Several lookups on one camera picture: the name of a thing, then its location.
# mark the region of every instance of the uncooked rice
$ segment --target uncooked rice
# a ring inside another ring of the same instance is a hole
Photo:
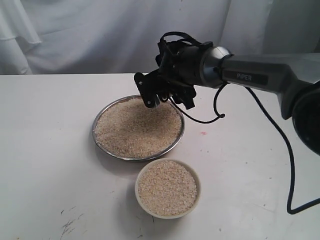
[[[145,158],[168,148],[181,127],[181,117],[170,103],[150,109],[141,98],[133,98],[106,110],[94,133],[96,141],[116,156]]]
[[[166,160],[155,163],[141,176],[138,193],[143,205],[152,213],[175,216],[193,206],[197,185],[184,166]]]

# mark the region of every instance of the black cable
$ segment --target black cable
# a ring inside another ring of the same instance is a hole
[[[215,114],[217,115],[217,117],[215,119],[212,119],[210,121],[201,121],[201,120],[198,120],[198,119],[195,119],[193,118],[192,116],[190,116],[189,114],[187,114],[186,112],[184,112],[180,107],[177,106],[177,104],[171,99],[171,97],[169,97],[168,99],[170,100],[170,102],[181,112],[183,113],[187,118],[197,122],[197,123],[200,123],[200,124],[211,124],[215,121],[217,121],[218,119],[223,119],[226,115],[224,113],[220,114],[217,110],[217,100],[218,100],[218,96],[219,94],[221,93],[222,89],[224,89],[224,87],[226,86],[227,84],[224,83],[219,89],[218,91],[216,91],[216,94],[214,95],[214,99],[213,99],[213,110],[215,112]]]
[[[282,136],[282,138],[288,148],[289,158],[290,158],[290,168],[291,168],[291,180],[290,180],[290,189],[289,189],[289,194],[288,194],[288,200],[287,200],[287,204],[286,204],[286,211],[288,212],[288,214],[294,215],[294,214],[300,213],[303,210],[311,208],[317,204],[320,204],[320,198],[318,198],[313,201],[307,202],[307,203],[305,203],[295,209],[292,209],[292,198],[294,196],[295,180],[296,180],[296,168],[295,168],[295,156],[294,156],[294,152],[292,150],[291,144],[290,144],[286,134],[284,133],[284,131],[279,127],[279,125],[276,123],[276,121],[270,116],[270,114],[267,112],[265,107],[260,102],[257,95],[254,93],[254,91],[252,91],[252,89],[249,87],[246,87],[246,89],[252,95],[252,97],[254,98],[254,100],[256,101],[256,103],[258,104],[258,106],[260,107],[260,109],[262,110],[264,115],[266,116],[266,118],[272,123],[272,125],[280,133],[280,135]]]

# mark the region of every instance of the white backdrop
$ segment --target white backdrop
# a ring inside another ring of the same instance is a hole
[[[0,74],[149,72],[169,31],[234,54],[312,52],[319,10],[318,0],[1,0]]]

